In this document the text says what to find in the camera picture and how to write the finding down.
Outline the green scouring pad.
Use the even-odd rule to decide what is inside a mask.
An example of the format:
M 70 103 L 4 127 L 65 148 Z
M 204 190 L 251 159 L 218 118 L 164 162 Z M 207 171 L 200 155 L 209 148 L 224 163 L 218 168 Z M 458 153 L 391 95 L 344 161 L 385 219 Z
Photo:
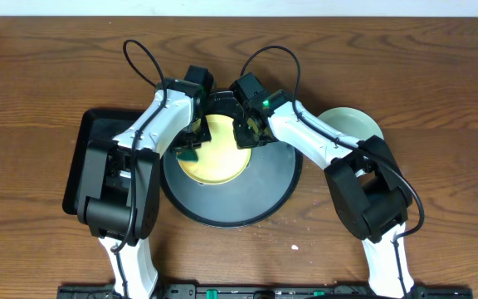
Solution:
M 184 162 L 198 162 L 198 154 L 195 149 L 181 149 L 176 152 L 176 158 Z

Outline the yellow plate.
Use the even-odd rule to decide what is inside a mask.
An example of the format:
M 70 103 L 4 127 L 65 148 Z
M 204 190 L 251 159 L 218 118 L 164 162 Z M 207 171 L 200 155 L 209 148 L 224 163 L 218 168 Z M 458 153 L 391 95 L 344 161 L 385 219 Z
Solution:
M 195 149 L 198 162 L 178 162 L 188 177 L 201 184 L 224 184 L 246 169 L 251 150 L 237 148 L 231 117 L 207 115 L 206 121 L 211 140 Z

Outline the pale green plate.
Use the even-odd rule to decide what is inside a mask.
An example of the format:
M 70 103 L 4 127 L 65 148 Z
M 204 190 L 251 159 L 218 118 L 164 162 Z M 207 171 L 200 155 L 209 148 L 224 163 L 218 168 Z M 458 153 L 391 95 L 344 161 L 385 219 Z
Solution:
M 379 125 L 361 110 L 337 107 L 326 110 L 318 118 L 334 129 L 360 140 L 367 140 L 373 135 L 383 139 L 383 132 Z

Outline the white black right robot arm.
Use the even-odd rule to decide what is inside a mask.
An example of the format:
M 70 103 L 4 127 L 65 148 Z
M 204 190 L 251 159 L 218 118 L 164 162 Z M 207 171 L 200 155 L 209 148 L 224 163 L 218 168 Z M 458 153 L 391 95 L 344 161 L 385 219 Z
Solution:
M 407 210 L 421 200 L 385 140 L 336 130 L 284 91 L 233 94 L 243 109 L 234 127 L 238 146 L 282 141 L 321 167 L 339 220 L 363 244 L 370 288 L 380 297 L 407 297 L 414 286 L 403 244 Z

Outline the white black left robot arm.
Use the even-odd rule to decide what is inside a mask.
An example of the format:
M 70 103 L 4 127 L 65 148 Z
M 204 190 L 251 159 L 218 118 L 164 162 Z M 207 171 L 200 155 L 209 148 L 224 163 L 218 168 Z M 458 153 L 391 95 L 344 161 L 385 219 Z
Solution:
M 85 140 L 76 216 L 108 252 L 116 296 L 150 298 L 154 293 L 158 272 L 149 235 L 159 210 L 160 160 L 178 134 L 193 132 L 212 88 L 212 76 L 164 79 L 132 125 L 109 138 Z

